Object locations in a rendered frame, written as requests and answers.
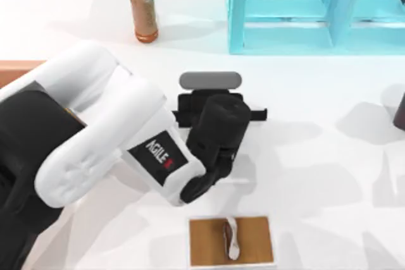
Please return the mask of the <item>pale grey rounded box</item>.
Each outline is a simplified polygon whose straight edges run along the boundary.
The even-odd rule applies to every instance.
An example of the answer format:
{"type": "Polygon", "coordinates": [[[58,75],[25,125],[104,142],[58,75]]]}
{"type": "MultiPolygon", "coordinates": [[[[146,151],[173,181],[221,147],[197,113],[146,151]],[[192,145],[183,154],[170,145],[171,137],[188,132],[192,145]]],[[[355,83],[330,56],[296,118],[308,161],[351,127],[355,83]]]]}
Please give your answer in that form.
{"type": "Polygon", "coordinates": [[[185,72],[179,78],[183,89],[237,89],[242,77],[234,71],[197,71],[185,72]]]}

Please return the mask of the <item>white and brown shoe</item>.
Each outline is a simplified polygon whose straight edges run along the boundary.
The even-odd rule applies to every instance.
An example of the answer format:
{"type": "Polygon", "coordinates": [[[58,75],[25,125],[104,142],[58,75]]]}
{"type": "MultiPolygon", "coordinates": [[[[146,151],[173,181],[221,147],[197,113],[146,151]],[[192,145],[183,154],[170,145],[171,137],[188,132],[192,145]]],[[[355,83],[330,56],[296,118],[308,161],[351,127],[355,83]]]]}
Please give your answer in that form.
{"type": "Polygon", "coordinates": [[[233,217],[226,217],[223,224],[223,238],[225,242],[225,253],[227,257],[236,261],[240,255],[240,247],[237,238],[238,226],[236,219],[233,217]]]}

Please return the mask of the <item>light blue rack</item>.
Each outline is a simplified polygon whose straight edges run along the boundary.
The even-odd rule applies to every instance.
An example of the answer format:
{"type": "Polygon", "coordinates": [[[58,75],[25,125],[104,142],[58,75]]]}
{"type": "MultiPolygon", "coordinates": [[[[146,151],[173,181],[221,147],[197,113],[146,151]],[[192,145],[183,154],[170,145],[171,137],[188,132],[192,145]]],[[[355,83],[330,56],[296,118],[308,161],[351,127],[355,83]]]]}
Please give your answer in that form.
{"type": "Polygon", "coordinates": [[[405,55],[405,0],[227,0],[228,50],[405,55]]]}

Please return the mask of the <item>dark brown cup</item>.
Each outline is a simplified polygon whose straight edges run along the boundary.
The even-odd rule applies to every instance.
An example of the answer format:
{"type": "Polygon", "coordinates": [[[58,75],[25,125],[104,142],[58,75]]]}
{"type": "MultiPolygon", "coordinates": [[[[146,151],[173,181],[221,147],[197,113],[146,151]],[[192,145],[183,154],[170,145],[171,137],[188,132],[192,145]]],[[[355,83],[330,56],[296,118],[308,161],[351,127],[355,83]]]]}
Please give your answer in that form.
{"type": "Polygon", "coordinates": [[[403,94],[397,111],[394,115],[393,125],[405,132],[405,93],[403,94]]]}

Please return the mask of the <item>brown square coaster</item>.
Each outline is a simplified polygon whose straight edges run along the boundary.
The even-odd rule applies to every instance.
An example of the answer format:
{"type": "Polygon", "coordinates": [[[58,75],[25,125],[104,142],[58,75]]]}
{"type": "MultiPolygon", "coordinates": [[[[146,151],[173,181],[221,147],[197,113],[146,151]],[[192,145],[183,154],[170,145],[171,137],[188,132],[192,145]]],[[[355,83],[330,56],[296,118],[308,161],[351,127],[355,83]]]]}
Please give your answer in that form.
{"type": "Polygon", "coordinates": [[[273,253],[270,223],[266,216],[238,216],[237,238],[240,255],[236,261],[225,253],[223,224],[226,217],[189,221],[190,270],[273,270],[277,259],[273,253]]]}

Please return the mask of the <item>salmon-coloured shallow box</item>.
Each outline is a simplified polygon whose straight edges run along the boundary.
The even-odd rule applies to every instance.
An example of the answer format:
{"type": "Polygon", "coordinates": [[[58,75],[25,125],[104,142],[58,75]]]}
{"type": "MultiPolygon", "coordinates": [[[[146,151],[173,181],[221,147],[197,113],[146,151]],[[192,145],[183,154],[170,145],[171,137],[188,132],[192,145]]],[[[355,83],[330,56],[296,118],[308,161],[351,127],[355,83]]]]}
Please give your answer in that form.
{"type": "Polygon", "coordinates": [[[0,88],[38,67],[44,60],[0,60],[0,88]]]}

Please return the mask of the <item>orange bottle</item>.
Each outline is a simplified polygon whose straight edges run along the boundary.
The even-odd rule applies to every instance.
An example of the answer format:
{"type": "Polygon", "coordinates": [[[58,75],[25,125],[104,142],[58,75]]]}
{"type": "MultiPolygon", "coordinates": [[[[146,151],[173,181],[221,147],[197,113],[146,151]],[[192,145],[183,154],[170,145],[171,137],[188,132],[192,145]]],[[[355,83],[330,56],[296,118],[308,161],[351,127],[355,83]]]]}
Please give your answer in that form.
{"type": "Polygon", "coordinates": [[[152,43],[158,38],[154,0],[130,0],[135,36],[139,42],[152,43]]]}

